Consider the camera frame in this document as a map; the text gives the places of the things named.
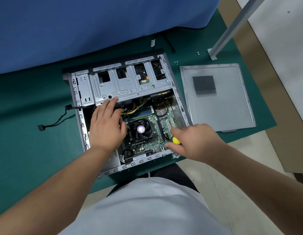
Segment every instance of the black cable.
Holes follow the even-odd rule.
[[[61,122],[59,123],[59,121],[67,114],[68,110],[85,109],[85,108],[91,109],[91,108],[94,108],[94,106],[72,106],[72,105],[67,105],[67,106],[64,107],[65,113],[62,116],[60,116],[60,118],[55,123],[50,124],[50,125],[40,124],[40,125],[38,125],[38,129],[40,131],[44,131],[46,128],[55,127],[55,126],[57,126],[61,123]]]
[[[167,138],[167,137],[165,136],[165,133],[164,133],[164,132],[163,132],[163,130],[162,130],[162,127],[161,127],[161,122],[160,122],[159,117],[157,117],[157,120],[158,120],[158,122],[159,122],[158,127],[159,127],[159,129],[160,129],[160,131],[161,131],[161,133],[162,133],[163,137],[164,137],[166,140],[169,140],[169,141],[170,141],[170,139],[169,139],[169,138]]]
[[[167,115],[169,109],[168,109],[168,104],[167,104],[167,111],[163,115],[157,115],[156,112],[154,113],[157,117],[164,117]]]
[[[172,53],[175,54],[175,49],[174,49],[173,45],[171,44],[171,42],[169,41],[169,39],[167,38],[167,36],[164,34],[164,32],[158,32],[158,33],[156,33],[156,34],[154,35],[154,38],[157,39],[157,37],[158,37],[159,35],[162,35],[162,36],[165,38],[165,40],[167,41],[167,43],[168,43],[168,44],[170,45],[170,47],[171,47]]]
[[[165,38],[165,40],[168,42],[168,44],[170,45],[171,49],[172,49],[172,53],[175,54],[175,49],[173,48],[171,42],[169,41],[169,39],[166,37],[166,35],[164,33],[161,33],[163,35],[163,37]]]

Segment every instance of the forearm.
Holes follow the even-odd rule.
[[[17,202],[0,216],[0,234],[57,234],[67,227],[107,161],[102,154],[89,149]]]
[[[285,234],[303,234],[303,185],[226,146],[207,162],[241,190]]]

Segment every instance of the motherboard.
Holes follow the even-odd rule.
[[[128,131],[122,143],[122,163],[167,149],[165,144],[172,138],[170,130],[178,127],[170,97],[150,98],[135,113],[123,115]]]

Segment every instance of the dark pants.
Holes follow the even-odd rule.
[[[141,175],[139,178],[147,178],[148,174]],[[162,177],[166,178],[168,180],[174,181],[177,184],[180,184],[182,186],[187,186],[188,188],[191,188],[199,193],[196,186],[192,182],[191,179],[182,171],[182,169],[176,164],[173,163],[169,166],[162,167],[160,169],[154,170],[150,172],[150,177]],[[117,184],[107,195],[109,196],[111,193],[117,191],[122,186],[125,186],[126,184],[130,183],[131,181],[125,181],[122,183]]]

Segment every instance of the beige tile floor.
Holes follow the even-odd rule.
[[[230,145],[248,157],[294,178],[293,174],[284,172],[265,131],[242,138]],[[244,192],[212,167],[188,159],[177,164],[193,180],[211,212],[233,234],[283,234]],[[112,188],[113,186],[89,194],[81,211],[105,198]]]

